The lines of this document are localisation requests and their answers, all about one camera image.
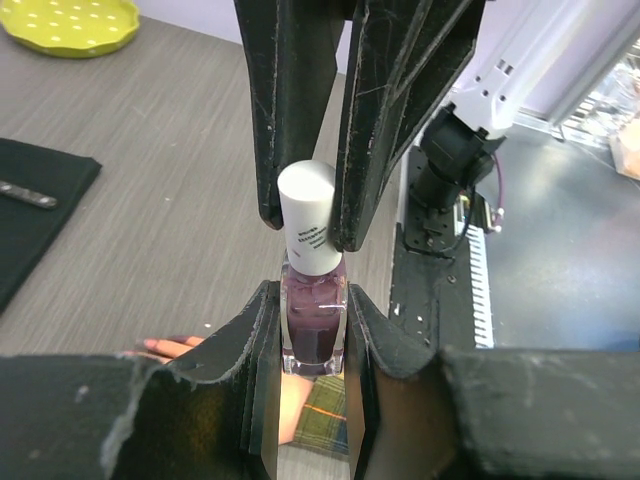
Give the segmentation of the yellow plaid sleeve forearm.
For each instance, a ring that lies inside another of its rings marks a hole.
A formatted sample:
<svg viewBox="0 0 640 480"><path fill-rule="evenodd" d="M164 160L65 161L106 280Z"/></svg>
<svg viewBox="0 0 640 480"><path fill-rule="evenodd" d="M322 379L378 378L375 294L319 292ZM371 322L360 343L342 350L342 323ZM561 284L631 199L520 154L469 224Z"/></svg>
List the yellow plaid sleeve forearm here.
<svg viewBox="0 0 640 480"><path fill-rule="evenodd" d="M293 443L341 456L349 453L344 377L322 376L314 381L298 420Z"/></svg>

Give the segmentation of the purple nail polish bottle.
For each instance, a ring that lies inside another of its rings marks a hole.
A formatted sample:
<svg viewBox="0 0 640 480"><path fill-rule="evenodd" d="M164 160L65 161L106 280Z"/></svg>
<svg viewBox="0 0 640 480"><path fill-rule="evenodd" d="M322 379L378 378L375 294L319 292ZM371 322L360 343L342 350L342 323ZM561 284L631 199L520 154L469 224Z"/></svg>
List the purple nail polish bottle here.
<svg viewBox="0 0 640 480"><path fill-rule="evenodd" d="M338 376L343 370L347 323L346 265L307 276L283 261L280 322L283 372L301 377Z"/></svg>

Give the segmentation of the white nail polish brush cap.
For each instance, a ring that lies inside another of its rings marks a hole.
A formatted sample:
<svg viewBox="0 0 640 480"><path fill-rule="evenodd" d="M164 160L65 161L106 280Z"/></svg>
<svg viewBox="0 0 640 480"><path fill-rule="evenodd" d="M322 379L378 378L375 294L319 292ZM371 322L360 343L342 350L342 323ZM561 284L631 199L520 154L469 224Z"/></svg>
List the white nail polish brush cap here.
<svg viewBox="0 0 640 480"><path fill-rule="evenodd" d="M304 160L287 166L277 179L290 265L307 276L334 270L342 254L330 239L335 169Z"/></svg>

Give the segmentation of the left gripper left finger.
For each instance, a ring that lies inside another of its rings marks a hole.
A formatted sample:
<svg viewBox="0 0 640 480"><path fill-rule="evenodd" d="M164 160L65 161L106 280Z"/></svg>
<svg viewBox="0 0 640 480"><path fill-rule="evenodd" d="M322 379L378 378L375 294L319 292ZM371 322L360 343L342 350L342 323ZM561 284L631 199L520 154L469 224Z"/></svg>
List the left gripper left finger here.
<svg viewBox="0 0 640 480"><path fill-rule="evenodd" d="M273 479L279 285L260 284L203 343L134 355L1 360L5 479Z"/></svg>

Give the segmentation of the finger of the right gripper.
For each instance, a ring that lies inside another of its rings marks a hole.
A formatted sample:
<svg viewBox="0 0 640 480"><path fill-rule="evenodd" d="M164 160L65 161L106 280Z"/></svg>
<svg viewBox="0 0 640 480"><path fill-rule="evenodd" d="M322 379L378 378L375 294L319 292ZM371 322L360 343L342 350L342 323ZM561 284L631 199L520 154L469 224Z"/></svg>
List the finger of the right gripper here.
<svg viewBox="0 0 640 480"><path fill-rule="evenodd" d="M358 251L401 155L473 57L482 1L358 1L341 114L332 234Z"/></svg>
<svg viewBox="0 0 640 480"><path fill-rule="evenodd" d="M343 1L234 3L249 74L258 211L283 227L277 179L310 159L337 74Z"/></svg>

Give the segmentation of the mannequin hand with painted nails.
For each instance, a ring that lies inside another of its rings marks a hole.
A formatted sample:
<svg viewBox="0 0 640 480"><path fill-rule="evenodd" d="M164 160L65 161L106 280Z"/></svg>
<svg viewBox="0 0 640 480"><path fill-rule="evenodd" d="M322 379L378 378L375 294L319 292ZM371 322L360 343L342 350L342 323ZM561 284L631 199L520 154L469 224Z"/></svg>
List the mannequin hand with painted nails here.
<svg viewBox="0 0 640 480"><path fill-rule="evenodd" d="M204 339L198 336L176 336L171 338L146 338L126 355L140 355L166 364L185 355ZM293 375L281 375L279 444L292 443L296 428L314 383Z"/></svg>

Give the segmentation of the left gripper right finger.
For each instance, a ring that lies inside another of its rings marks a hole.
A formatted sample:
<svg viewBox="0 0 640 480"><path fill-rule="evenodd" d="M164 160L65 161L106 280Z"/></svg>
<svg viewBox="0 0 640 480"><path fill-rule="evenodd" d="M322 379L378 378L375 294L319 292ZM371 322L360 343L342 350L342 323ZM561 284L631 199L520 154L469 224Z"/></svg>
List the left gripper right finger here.
<svg viewBox="0 0 640 480"><path fill-rule="evenodd" d="M635 479L635 352L432 353L349 288L355 479Z"/></svg>

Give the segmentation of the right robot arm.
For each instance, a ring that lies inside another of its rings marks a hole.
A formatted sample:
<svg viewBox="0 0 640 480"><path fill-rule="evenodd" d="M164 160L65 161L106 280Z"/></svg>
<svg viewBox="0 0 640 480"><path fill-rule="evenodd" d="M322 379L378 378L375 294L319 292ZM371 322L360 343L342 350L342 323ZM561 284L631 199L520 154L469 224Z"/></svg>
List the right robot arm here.
<svg viewBox="0 0 640 480"><path fill-rule="evenodd" d="M355 252L435 121L488 141L603 1L238 1L258 211L291 257Z"/></svg>

